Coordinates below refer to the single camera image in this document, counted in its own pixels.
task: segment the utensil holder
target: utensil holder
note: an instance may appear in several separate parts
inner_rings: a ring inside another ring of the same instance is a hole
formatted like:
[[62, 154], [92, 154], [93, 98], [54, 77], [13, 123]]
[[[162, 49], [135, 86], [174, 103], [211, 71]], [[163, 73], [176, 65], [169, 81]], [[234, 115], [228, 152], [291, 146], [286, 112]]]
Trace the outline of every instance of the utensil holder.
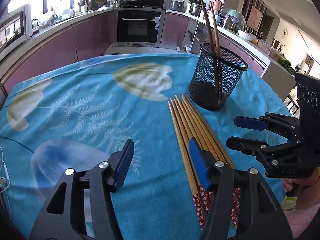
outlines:
[[219, 110], [249, 67], [241, 57], [224, 47], [221, 47], [219, 58], [211, 53], [210, 43], [205, 42], [200, 46], [202, 50], [188, 94], [198, 106]]

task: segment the oven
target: oven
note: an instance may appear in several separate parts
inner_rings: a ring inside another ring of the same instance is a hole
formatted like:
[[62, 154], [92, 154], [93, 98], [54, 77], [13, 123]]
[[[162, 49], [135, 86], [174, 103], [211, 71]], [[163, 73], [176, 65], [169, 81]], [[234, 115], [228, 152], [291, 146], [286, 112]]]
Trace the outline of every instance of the oven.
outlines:
[[165, 10], [119, 8], [116, 14], [115, 46], [160, 46]]

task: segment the white microwave oven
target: white microwave oven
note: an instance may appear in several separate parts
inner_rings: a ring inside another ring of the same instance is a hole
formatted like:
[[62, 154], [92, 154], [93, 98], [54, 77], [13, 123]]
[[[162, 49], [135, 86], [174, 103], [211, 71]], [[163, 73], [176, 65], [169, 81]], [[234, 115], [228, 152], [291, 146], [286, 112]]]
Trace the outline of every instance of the white microwave oven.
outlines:
[[0, 61], [32, 35], [29, 4], [3, 15], [0, 20]]

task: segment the dish rack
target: dish rack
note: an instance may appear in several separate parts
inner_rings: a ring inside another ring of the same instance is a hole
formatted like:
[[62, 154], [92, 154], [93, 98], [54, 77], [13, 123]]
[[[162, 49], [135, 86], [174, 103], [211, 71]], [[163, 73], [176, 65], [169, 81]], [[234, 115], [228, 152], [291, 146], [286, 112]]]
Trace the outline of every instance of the dish rack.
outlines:
[[266, 43], [264, 40], [260, 39], [258, 48], [261, 49], [264, 53], [266, 53], [269, 57], [278, 61], [280, 58], [286, 59], [283, 54], [281, 54], [278, 50], [276, 50], [273, 46]]

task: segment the bottle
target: bottle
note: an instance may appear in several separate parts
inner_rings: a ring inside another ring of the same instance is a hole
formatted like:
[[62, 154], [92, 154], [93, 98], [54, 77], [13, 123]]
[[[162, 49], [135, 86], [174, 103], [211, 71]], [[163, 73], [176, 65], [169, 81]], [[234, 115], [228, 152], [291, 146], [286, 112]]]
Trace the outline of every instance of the bottle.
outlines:
[[182, 47], [182, 49], [178, 53], [188, 53], [186, 47]]

